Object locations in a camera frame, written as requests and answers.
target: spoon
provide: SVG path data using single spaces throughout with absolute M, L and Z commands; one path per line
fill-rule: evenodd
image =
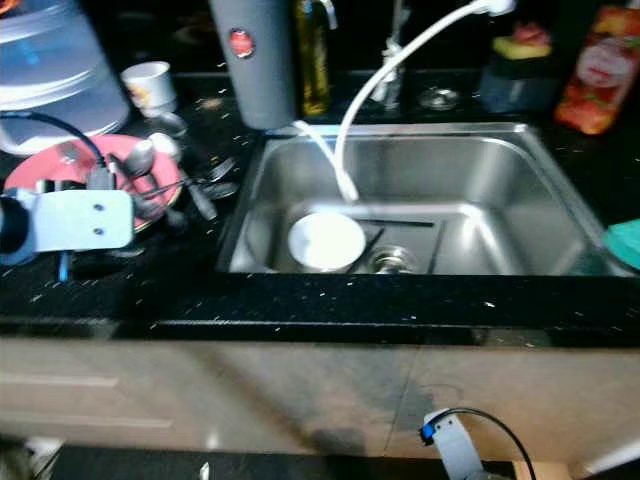
M 132 198 L 135 215 L 139 219 L 155 221 L 164 217 L 165 223 L 170 229 L 176 232 L 183 232 L 187 229 L 188 221 L 184 213 L 178 212 L 169 206 L 163 207 L 145 200 L 137 194 L 132 195 Z
M 166 153 L 169 155 L 178 167 L 178 171 L 180 173 L 180 180 L 184 181 L 184 184 L 189 189 L 189 193 L 191 194 L 191 198 L 193 199 L 193 203 L 196 205 L 196 208 L 200 212 L 200 214 L 205 218 L 205 220 L 213 220 L 218 216 L 218 212 L 216 207 L 213 205 L 211 200 L 202 192 L 200 187 L 194 183 L 187 172 L 185 172 L 180 166 L 180 161 L 182 160 L 182 152 L 180 151 L 180 147 L 178 144 L 169 136 L 164 133 L 152 133 L 149 135 L 149 139 L 152 144 L 159 151 Z
M 216 165 L 215 167 L 213 167 L 211 169 L 211 173 L 209 175 L 209 178 L 190 178 L 188 181 L 189 182 L 196 182 L 198 184 L 211 185 L 213 183 L 216 183 L 218 180 L 221 180 L 231 170 L 233 170 L 233 168 L 235 166 L 236 166 L 236 161 L 232 157 L 229 157 L 225 161 L 219 163 L 218 165 Z M 153 198 L 156 195 L 160 195 L 160 194 L 166 192 L 167 190 L 171 190 L 173 187 L 177 187 L 179 185 L 184 185 L 184 184 L 185 184 L 184 180 L 180 180 L 178 182 L 170 183 L 168 185 L 163 185 L 160 188 L 154 188 L 152 190 L 143 192 L 143 193 L 141 193 L 141 195 L 144 198 L 147 198 L 147 199 Z M 215 196 L 212 197 L 211 195 L 209 195 L 209 198 L 211 198 L 211 200 L 216 200 Z
M 156 129 L 177 140 L 181 148 L 188 148 L 200 160 L 208 161 L 211 157 L 199 142 L 188 134 L 187 122 L 175 113 L 164 112 L 151 119 Z
M 151 173 L 155 149 L 150 140 L 142 140 L 135 144 L 124 161 L 127 176 L 133 181 L 138 177 L 147 177 L 152 188 L 158 188 L 158 181 Z
M 136 190 L 135 184 L 133 183 L 133 177 L 130 175 L 127 166 L 125 165 L 125 161 L 113 153 L 109 153 L 108 158 L 109 162 L 115 165 L 116 168 L 122 172 L 126 178 L 126 184 L 132 188 L 132 191 L 128 193 L 133 199 L 135 216 L 141 220 L 155 220 L 159 218 L 162 215 L 162 207 L 154 202 L 142 198 Z
M 149 183 L 151 183 L 151 188 L 153 190 L 158 190 L 160 188 L 160 185 L 158 185 L 158 181 L 156 180 L 156 177 L 153 175 L 153 172 L 152 172 L 153 159 L 155 158 L 156 148 L 153 142 L 149 139 L 143 140 L 143 142 L 141 143 L 145 143 L 144 148 L 146 150 L 143 151 L 145 155 L 148 155 L 148 153 L 146 153 L 147 151 L 151 152 L 151 168 L 149 168 L 149 171 L 145 174 L 145 176 L 148 176 L 147 178 L 149 180 Z M 165 223 L 170 229 L 174 230 L 175 232 L 184 232 L 187 229 L 188 221 L 187 221 L 187 216 L 184 213 L 174 210 L 169 205 L 166 205 L 164 207 L 163 213 L 164 213 Z

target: beige cabinet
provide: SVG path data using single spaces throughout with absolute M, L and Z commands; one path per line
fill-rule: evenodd
M 502 418 L 535 460 L 580 465 L 640 439 L 640 353 L 0 340 L 5 434 L 424 457 L 422 417 L 455 405 Z M 465 422 L 484 458 L 518 458 L 499 430 Z

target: sponge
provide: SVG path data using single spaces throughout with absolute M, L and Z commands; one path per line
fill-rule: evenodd
M 512 37 L 493 39 L 493 49 L 509 60 L 546 57 L 551 53 L 550 45 L 526 45 L 516 42 Z
M 610 226 L 604 244 L 618 260 L 640 270 L 640 219 Z

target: gray thermos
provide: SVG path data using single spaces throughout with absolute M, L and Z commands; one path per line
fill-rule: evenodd
M 288 0 L 209 0 L 242 119 L 267 130 L 296 119 Z

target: white tube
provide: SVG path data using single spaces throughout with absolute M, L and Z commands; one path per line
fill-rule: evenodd
M 336 148 L 334 151 L 334 168 L 336 174 L 339 171 L 344 172 L 344 146 L 347 141 L 347 131 L 353 122 L 358 110 L 369 97 L 371 92 L 376 88 L 376 85 L 380 83 L 393 69 L 405 61 L 405 59 L 413 52 L 418 50 L 422 45 L 428 42 L 432 37 L 440 33 L 452 23 L 457 22 L 461 18 L 466 17 L 472 13 L 486 11 L 487 5 L 490 2 L 487 0 L 475 0 L 464 7 L 460 7 L 454 10 L 450 14 L 442 17 L 436 23 L 427 28 L 424 32 L 409 42 L 396 56 L 392 57 L 387 63 L 385 63 L 373 76 L 364 84 L 355 98 L 351 101 L 351 105 L 345 113 L 342 123 L 340 123 L 340 129 L 338 130 L 338 138 L 336 140 Z
M 347 202 L 355 202 L 356 200 L 358 200 L 359 195 L 356 186 L 353 184 L 351 177 L 344 170 L 344 168 L 342 168 L 342 166 L 338 168 L 333 151 L 331 150 L 331 147 L 329 147 L 327 141 L 322 137 L 322 135 L 320 135 L 311 125 L 303 120 L 296 120 L 295 122 L 293 122 L 293 126 L 309 135 L 309 137 L 311 137 L 311 139 L 316 142 L 316 145 L 318 145 L 320 150 L 322 150 L 322 153 L 324 153 L 325 157 L 327 157 L 327 160 L 329 160 L 329 163 L 331 164 L 331 167 L 335 172 L 336 181 L 338 182 L 338 188 L 340 189 L 340 194 L 342 195 L 342 197 Z

